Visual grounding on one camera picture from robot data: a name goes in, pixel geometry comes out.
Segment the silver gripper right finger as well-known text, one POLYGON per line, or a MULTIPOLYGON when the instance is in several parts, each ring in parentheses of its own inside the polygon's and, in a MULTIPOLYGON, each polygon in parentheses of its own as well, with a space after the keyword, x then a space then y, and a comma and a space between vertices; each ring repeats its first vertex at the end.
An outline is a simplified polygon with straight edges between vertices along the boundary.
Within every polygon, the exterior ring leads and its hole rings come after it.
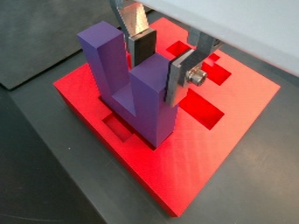
POLYGON ((192 84, 200 86, 208 74, 201 70, 203 61, 222 46, 222 41, 196 29, 189 29, 187 42, 193 49, 180 53, 169 63, 164 101, 175 107, 192 84))

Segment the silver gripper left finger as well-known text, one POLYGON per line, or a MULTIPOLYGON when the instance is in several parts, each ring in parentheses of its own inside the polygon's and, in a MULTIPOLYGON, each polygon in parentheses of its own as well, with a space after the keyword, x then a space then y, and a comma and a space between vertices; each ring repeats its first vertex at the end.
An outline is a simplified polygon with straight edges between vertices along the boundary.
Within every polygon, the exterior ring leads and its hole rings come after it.
POLYGON ((125 48, 131 67, 155 54, 156 30, 149 27, 144 6, 135 0, 108 0, 116 20, 125 34, 125 48))

